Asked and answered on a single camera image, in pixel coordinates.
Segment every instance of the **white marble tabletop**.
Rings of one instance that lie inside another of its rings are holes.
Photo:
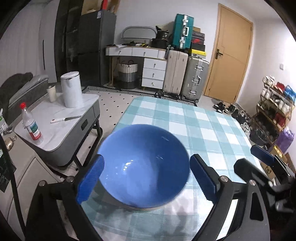
[[[80,118],[50,123],[52,119],[83,116],[99,98],[96,94],[82,94],[83,104],[80,107],[66,108],[62,93],[57,95],[56,102],[51,103],[47,97],[31,111],[43,135],[43,142],[38,147],[44,151],[57,149]],[[34,144],[22,120],[15,127],[15,133]]]

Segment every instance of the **blue bowl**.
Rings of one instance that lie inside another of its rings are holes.
[[[98,150],[105,160],[100,176],[115,199],[135,208],[172,201],[189,176],[189,156],[170,132],[151,125],[130,125],[113,132]]]

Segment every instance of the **wooden door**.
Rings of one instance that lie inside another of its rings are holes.
[[[252,29],[252,22],[219,4],[206,96],[235,102],[249,62]]]

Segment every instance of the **knife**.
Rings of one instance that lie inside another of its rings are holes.
[[[58,119],[51,120],[50,123],[56,123],[56,122],[60,122],[60,121],[69,121],[69,120],[77,119],[77,118],[80,118],[80,117],[81,117],[81,115],[73,116],[73,117],[67,117],[67,118],[58,118]]]

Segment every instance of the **red bottle cap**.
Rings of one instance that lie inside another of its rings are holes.
[[[21,104],[20,104],[20,108],[21,108],[21,109],[26,108],[26,103],[25,103],[25,102],[21,103]]]

